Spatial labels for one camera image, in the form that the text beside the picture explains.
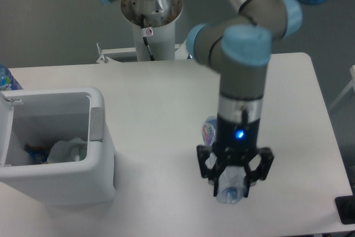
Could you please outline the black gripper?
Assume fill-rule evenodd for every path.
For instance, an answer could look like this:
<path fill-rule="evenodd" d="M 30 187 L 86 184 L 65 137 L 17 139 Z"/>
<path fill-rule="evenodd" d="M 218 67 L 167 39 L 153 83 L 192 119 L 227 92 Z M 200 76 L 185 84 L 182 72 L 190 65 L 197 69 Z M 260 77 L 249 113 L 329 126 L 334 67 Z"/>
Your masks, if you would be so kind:
<path fill-rule="evenodd" d="M 257 148 L 259 125 L 259 119 L 237 123 L 218 115 L 213 146 L 196 147 L 201 177 L 208 179 L 214 186 L 214 197 L 217 197 L 219 192 L 220 176 L 228 166 L 244 168 L 244 198 L 249 196 L 251 184 L 258 180 L 266 180 L 274 155 L 269 147 Z M 251 170 L 249 162 L 257 155 L 260 162 L 255 170 Z"/>

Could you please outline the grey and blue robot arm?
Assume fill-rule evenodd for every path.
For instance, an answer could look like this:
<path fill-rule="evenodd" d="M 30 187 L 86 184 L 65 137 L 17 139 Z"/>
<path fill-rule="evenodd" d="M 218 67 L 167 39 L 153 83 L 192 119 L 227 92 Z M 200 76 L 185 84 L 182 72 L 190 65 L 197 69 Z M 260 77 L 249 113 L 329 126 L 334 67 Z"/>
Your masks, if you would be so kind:
<path fill-rule="evenodd" d="M 173 26 L 181 0 L 100 0 L 121 2 L 134 28 L 139 61 L 174 59 Z M 296 0 L 229 0 L 237 17 L 222 24 L 199 24 L 187 35 L 186 49 L 199 63 L 220 75 L 219 104 L 213 140 L 199 145 L 201 176 L 222 203 L 236 203 L 265 180 L 273 162 L 270 148 L 258 148 L 267 66 L 274 40 L 296 32 L 302 10 Z"/>

